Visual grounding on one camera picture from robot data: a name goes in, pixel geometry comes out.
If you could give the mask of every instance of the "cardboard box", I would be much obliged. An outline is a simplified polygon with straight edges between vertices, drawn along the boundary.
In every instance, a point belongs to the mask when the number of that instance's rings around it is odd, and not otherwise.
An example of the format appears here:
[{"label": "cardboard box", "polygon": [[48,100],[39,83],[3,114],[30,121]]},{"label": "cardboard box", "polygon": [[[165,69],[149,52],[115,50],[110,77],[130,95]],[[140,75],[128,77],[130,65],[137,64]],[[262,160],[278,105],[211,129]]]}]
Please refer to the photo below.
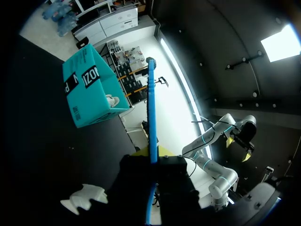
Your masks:
[{"label": "cardboard box", "polygon": [[[77,128],[108,120],[129,109],[115,73],[91,44],[63,64],[64,90]],[[118,97],[111,107],[106,95]]]}]

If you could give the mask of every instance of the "light panel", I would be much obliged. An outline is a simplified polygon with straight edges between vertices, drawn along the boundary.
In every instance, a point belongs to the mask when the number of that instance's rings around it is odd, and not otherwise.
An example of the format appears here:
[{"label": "light panel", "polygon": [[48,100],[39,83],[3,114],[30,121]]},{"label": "light panel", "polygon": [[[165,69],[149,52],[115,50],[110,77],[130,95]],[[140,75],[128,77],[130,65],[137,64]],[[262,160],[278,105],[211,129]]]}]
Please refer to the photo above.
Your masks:
[{"label": "light panel", "polygon": [[292,25],[285,26],[281,32],[261,41],[270,62],[300,54],[301,45]]},{"label": "light panel", "polygon": [[[189,88],[189,86],[188,86],[188,83],[187,83],[187,81],[186,81],[186,79],[185,79],[185,77],[184,77],[184,74],[182,73],[182,71],[181,71],[181,69],[180,69],[180,67],[179,67],[179,65],[178,65],[178,63],[177,63],[177,61],[176,61],[174,55],[173,55],[172,52],[170,51],[170,49],[169,49],[169,47],[167,46],[167,44],[166,44],[166,42],[164,41],[164,39],[161,39],[161,45],[162,45],[163,49],[165,50],[166,54],[168,55],[170,61],[172,62],[172,64],[173,64],[175,70],[177,71],[177,73],[178,73],[178,75],[179,75],[179,77],[180,77],[180,80],[181,80],[181,82],[182,82],[182,84],[183,84],[183,86],[184,86],[184,88],[185,88],[185,91],[186,91],[186,93],[187,93],[187,96],[188,96],[188,98],[189,98],[189,100],[190,100],[190,102],[191,102],[191,106],[192,106],[192,109],[193,109],[194,114],[196,115],[197,121],[201,121],[201,117],[199,116],[200,113],[198,112],[198,108],[197,108],[196,102],[194,101],[194,98],[193,98],[193,95],[192,95],[192,93],[191,93],[191,90],[190,90],[190,88]],[[204,126],[203,126],[202,123],[198,123],[198,127],[199,127],[199,129],[201,130],[201,133],[202,133],[202,134],[205,133],[205,128],[204,128]],[[207,146],[207,147],[205,148],[205,150],[206,150],[206,154],[207,154],[208,158],[209,158],[209,159],[212,159],[210,147]]]}]

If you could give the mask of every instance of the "yellow object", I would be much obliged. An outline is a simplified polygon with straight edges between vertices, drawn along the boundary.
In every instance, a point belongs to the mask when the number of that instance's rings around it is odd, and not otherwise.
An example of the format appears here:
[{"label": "yellow object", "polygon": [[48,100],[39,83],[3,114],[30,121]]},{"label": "yellow object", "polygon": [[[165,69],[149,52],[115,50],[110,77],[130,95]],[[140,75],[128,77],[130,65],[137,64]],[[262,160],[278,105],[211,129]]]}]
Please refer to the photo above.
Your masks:
[{"label": "yellow object", "polygon": [[252,155],[251,152],[248,151],[248,153],[246,154],[245,158],[243,158],[242,162],[247,161],[251,157],[251,155]]},{"label": "yellow object", "polygon": [[[173,154],[169,150],[165,149],[162,146],[159,146],[159,156],[165,156],[165,155],[175,156],[175,154]],[[132,154],[132,156],[149,156],[148,147],[145,147],[145,148],[141,149],[140,151]]]},{"label": "yellow object", "polygon": [[226,146],[227,148],[230,146],[230,144],[234,141],[234,139],[232,139],[231,137],[228,138],[227,142],[226,142]]}]

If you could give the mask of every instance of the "black wire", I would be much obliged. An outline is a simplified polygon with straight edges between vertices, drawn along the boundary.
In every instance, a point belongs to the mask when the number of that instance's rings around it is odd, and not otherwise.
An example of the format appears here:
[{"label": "black wire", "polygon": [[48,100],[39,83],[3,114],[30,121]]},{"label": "black wire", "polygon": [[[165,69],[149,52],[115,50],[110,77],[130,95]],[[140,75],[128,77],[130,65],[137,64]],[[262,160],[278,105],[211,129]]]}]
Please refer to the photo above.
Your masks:
[{"label": "black wire", "polygon": [[215,136],[215,132],[213,133],[212,138],[211,138],[207,143],[204,143],[204,144],[202,144],[202,145],[200,145],[200,146],[198,146],[198,147],[196,147],[196,148],[193,148],[192,150],[185,152],[183,155],[186,155],[187,153],[192,152],[192,151],[194,151],[194,150],[196,150],[196,149],[199,149],[200,147],[202,147],[202,146],[204,146],[204,145],[210,143],[210,142],[213,140],[214,136]]},{"label": "black wire", "polygon": [[225,124],[231,125],[231,126],[235,127],[238,131],[240,131],[240,129],[236,125],[228,123],[226,121],[220,121],[220,120],[216,120],[216,121],[211,121],[211,120],[207,121],[207,120],[204,120],[203,121],[203,120],[201,120],[201,121],[191,121],[191,122],[194,122],[194,123],[199,123],[199,122],[207,122],[207,123],[215,122],[215,123],[217,123],[217,122],[221,122],[221,123],[225,123]]},{"label": "black wire", "polygon": [[189,157],[185,157],[185,156],[183,156],[183,158],[185,158],[185,159],[190,159],[190,160],[192,160],[194,163],[195,163],[195,166],[194,166],[194,170],[192,171],[192,173],[190,173],[190,175],[188,176],[189,178],[191,177],[191,175],[194,173],[194,171],[196,171],[196,168],[197,168],[197,163],[192,159],[192,158],[189,158]]},{"label": "black wire", "polygon": [[194,166],[194,170],[192,171],[192,173],[190,173],[190,175],[188,176],[189,178],[191,177],[191,175],[194,173],[194,171],[196,171],[196,168],[197,168],[197,163],[194,162],[196,165]]}]

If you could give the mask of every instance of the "robotic arm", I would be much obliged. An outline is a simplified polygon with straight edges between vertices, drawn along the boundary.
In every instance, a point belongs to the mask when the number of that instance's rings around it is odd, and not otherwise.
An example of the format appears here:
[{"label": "robotic arm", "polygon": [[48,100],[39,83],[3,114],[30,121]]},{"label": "robotic arm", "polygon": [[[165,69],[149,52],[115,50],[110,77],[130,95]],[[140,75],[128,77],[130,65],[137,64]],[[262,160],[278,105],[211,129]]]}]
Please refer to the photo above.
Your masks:
[{"label": "robotic arm", "polygon": [[202,150],[214,143],[220,135],[225,134],[229,139],[235,140],[247,149],[245,157],[247,160],[254,150],[250,141],[255,133],[256,119],[252,115],[245,117],[242,121],[235,122],[230,114],[226,114],[204,134],[183,148],[183,156],[192,158],[200,168],[215,179],[209,186],[209,191],[216,210],[228,205],[228,190],[237,181],[238,175],[233,169],[221,166],[209,159]]}]

